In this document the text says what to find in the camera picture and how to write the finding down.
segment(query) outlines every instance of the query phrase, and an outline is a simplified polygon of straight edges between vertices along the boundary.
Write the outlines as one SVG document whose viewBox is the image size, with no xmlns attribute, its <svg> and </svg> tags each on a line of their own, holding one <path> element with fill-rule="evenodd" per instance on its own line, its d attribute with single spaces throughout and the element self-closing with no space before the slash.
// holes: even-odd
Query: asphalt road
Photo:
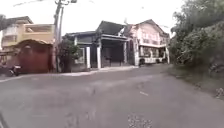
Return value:
<svg viewBox="0 0 224 128">
<path fill-rule="evenodd" d="M 10 128 L 223 128 L 224 102 L 166 68 L 0 81 L 0 111 Z"/>
</svg>

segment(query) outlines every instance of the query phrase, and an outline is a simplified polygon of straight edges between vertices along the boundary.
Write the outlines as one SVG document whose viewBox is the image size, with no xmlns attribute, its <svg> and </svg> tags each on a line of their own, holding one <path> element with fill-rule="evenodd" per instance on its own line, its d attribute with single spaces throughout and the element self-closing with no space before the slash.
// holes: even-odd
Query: sky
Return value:
<svg viewBox="0 0 224 128">
<path fill-rule="evenodd" d="M 54 0 L 13 5 L 33 0 L 0 0 L 0 14 L 7 18 L 29 16 L 37 24 L 53 24 Z M 62 33 L 95 30 L 102 20 L 129 24 L 153 19 L 169 32 L 175 25 L 173 13 L 179 11 L 182 0 L 78 0 L 65 7 Z"/>
</svg>

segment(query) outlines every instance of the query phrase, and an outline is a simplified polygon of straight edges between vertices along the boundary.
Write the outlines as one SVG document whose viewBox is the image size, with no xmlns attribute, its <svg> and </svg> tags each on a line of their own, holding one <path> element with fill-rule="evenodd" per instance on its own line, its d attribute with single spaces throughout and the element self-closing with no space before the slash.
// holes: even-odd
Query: power line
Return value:
<svg viewBox="0 0 224 128">
<path fill-rule="evenodd" d="M 21 3 L 18 3 L 18 4 L 14 4 L 13 7 L 21 6 L 21 5 L 24 5 L 24 4 L 35 3 L 35 2 L 43 2 L 43 1 L 47 1 L 47 0 L 32 0 L 32 1 L 21 2 Z"/>
</svg>

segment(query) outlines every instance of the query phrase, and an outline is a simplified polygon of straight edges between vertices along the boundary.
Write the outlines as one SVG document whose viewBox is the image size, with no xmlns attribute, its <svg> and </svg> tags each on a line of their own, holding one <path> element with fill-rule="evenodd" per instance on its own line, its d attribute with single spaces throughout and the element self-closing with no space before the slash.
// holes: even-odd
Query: vegetation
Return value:
<svg viewBox="0 0 224 128">
<path fill-rule="evenodd" d="M 10 26 L 12 21 L 7 20 L 5 18 L 5 15 L 0 14 L 0 31 L 6 29 L 8 26 Z"/>
<path fill-rule="evenodd" d="M 202 69 L 209 74 L 224 72 L 224 1 L 187 0 L 172 32 L 173 63 L 184 69 Z"/>
<path fill-rule="evenodd" d="M 71 72 L 71 66 L 74 63 L 74 60 L 78 58 L 78 46 L 75 46 L 72 41 L 63 39 L 63 41 L 58 45 L 58 49 L 61 72 Z"/>
</svg>

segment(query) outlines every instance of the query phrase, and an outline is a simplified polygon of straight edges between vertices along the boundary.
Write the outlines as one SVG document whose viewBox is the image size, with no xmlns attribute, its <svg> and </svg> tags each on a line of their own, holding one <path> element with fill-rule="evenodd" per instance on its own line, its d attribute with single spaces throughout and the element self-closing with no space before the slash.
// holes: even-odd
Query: balcony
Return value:
<svg viewBox="0 0 224 128">
<path fill-rule="evenodd" d="M 159 41 L 153 41 L 150 39 L 140 39 L 139 45 L 142 46 L 148 46 L 148 47 L 156 47 L 156 48 L 161 48 L 166 46 L 166 42 L 159 42 Z"/>
<path fill-rule="evenodd" d="M 53 44 L 54 27 L 53 25 L 26 24 L 23 26 L 23 33 L 20 40 L 35 39 Z"/>
<path fill-rule="evenodd" d="M 42 40 L 53 44 L 54 26 L 51 24 L 21 24 L 3 32 L 2 47 L 11 47 L 26 39 Z"/>
</svg>

